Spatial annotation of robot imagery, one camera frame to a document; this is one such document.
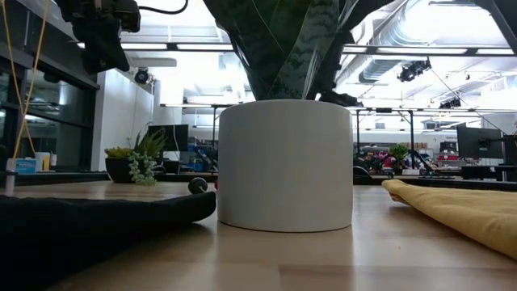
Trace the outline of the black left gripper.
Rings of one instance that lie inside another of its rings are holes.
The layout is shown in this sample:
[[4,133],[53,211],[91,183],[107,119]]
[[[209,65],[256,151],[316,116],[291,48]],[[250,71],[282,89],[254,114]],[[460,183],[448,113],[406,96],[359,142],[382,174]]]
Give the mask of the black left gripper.
[[[135,0],[54,0],[64,21],[74,25],[76,38],[84,44],[82,65],[88,74],[112,67],[129,71],[120,43],[120,31],[139,32],[141,14]],[[99,26],[106,28],[102,32]]]

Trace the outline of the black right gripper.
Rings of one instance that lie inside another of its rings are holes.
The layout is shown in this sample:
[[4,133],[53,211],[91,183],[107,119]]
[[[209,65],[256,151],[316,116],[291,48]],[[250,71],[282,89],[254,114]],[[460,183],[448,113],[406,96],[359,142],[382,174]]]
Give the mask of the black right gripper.
[[350,31],[342,31],[338,33],[317,73],[317,93],[320,93],[320,102],[337,104],[342,107],[356,107],[357,98],[349,94],[339,94],[332,91],[335,85],[335,76],[341,70],[341,56],[343,48],[346,44],[354,44],[355,40]]

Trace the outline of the black ceiling spotlight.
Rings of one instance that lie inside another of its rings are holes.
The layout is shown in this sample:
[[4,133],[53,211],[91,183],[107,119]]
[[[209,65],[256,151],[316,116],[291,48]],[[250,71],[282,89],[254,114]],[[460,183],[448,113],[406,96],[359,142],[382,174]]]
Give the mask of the black ceiling spotlight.
[[137,72],[134,75],[134,80],[136,83],[141,85],[146,85],[151,82],[151,76],[149,74],[148,67],[139,67]]

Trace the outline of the green snake plant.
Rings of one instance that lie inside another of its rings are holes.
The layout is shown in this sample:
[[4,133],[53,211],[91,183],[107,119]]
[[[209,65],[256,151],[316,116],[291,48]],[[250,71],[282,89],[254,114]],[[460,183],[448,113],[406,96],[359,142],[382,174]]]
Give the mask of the green snake plant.
[[204,0],[258,101],[307,99],[338,29],[340,0]]

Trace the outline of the long ceiling light fixture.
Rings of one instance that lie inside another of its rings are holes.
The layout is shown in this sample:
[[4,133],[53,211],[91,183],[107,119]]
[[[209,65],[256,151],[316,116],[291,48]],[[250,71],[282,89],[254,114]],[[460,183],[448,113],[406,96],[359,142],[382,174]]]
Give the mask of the long ceiling light fixture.
[[185,51],[185,52],[232,52],[226,43],[122,43],[125,51]]
[[343,54],[412,57],[517,57],[511,48],[387,47],[347,45]]

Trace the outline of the small green background plant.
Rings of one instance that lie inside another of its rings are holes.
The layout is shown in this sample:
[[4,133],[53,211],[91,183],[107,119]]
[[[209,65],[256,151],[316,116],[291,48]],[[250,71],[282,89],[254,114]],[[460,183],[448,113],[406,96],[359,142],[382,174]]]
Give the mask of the small green background plant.
[[390,147],[389,154],[393,157],[392,168],[394,170],[402,170],[406,164],[406,155],[408,147],[406,144],[396,144]]

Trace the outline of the white round plant pot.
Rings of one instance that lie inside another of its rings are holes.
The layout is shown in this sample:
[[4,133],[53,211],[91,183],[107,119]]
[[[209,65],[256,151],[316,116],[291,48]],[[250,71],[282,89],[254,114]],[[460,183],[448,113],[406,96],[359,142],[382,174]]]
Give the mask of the white round plant pot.
[[340,230],[353,212],[351,113],[270,100],[225,109],[218,129],[217,216],[249,230]]

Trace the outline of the black computer monitor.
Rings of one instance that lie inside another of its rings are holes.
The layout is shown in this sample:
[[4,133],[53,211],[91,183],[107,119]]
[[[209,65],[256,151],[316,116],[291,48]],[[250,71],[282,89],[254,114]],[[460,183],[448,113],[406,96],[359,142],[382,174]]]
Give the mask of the black computer monitor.
[[517,166],[517,136],[504,135],[503,139],[505,164]]
[[165,140],[164,151],[188,151],[188,130],[187,124],[176,125],[150,125],[148,133],[160,133]]
[[462,158],[503,158],[499,130],[459,127],[456,134],[458,152]]

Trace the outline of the succulent plant in black pot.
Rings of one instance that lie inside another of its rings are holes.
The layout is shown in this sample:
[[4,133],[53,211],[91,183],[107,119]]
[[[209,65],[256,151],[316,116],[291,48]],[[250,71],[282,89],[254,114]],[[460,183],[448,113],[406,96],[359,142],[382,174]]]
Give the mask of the succulent plant in black pot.
[[163,129],[138,133],[133,148],[106,148],[105,165],[110,179],[115,183],[135,183],[153,186],[155,169],[166,146]]

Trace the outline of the blue white label box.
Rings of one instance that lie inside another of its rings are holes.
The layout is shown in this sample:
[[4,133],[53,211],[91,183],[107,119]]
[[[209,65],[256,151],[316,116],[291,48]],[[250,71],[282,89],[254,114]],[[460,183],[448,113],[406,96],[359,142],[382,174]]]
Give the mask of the blue white label box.
[[6,169],[19,175],[33,175],[37,170],[37,160],[34,158],[8,158]]

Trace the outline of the small dark round fruit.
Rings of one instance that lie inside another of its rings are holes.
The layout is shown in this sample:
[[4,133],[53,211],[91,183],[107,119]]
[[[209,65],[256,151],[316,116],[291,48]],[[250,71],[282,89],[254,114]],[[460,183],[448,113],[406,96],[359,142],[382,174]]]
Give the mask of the small dark round fruit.
[[205,193],[208,190],[208,183],[203,178],[195,177],[188,183],[187,188],[191,194]]

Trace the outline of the yellow folded cloth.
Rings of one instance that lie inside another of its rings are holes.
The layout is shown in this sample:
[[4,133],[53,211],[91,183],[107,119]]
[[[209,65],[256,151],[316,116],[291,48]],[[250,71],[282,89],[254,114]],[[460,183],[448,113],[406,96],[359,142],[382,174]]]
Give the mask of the yellow folded cloth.
[[392,200],[517,260],[517,192],[432,188],[399,179],[386,180],[382,187]]

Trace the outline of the black folded cloth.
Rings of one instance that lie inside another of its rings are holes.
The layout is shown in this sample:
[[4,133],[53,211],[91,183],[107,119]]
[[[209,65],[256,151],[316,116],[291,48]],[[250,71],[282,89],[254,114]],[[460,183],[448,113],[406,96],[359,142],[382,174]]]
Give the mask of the black folded cloth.
[[0,291],[42,290],[215,209],[214,192],[156,201],[0,195]]

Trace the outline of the black background workstation frame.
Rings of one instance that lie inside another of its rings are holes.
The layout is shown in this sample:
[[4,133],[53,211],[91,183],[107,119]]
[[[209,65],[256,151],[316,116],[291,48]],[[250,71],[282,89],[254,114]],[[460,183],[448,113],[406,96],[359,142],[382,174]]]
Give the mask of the black background workstation frame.
[[189,158],[185,163],[199,172],[218,172],[218,134],[221,113],[232,104],[161,104],[168,112],[179,109],[182,124],[188,126],[187,148]]
[[[353,108],[351,109],[355,112],[355,118],[356,118],[356,155],[359,156],[359,152],[361,151],[361,144],[360,144],[360,120],[359,120],[359,114],[361,112],[375,112],[375,113],[381,113],[381,114],[390,114],[396,112],[402,119],[404,119],[409,125],[410,125],[410,157],[411,157],[411,166],[412,169],[416,169],[415,165],[415,157],[414,157],[414,109],[408,109],[408,108]],[[407,112],[410,116],[409,119],[405,118],[402,113]]]

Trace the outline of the black aluminium rig frame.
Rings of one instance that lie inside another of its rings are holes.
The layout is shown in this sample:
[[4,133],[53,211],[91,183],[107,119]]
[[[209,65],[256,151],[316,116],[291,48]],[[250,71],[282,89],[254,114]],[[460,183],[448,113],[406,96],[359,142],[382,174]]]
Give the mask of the black aluminium rig frame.
[[[395,179],[399,179],[407,184],[421,187],[495,190],[517,193],[517,183],[511,182],[491,182],[462,179],[427,179],[419,178],[416,176],[397,176]],[[85,183],[108,180],[109,176],[106,172],[39,173],[34,175],[17,175],[15,178],[15,185],[32,186],[57,183]],[[353,179],[353,184],[355,186],[380,186],[385,180],[389,180],[389,177],[355,177]]]

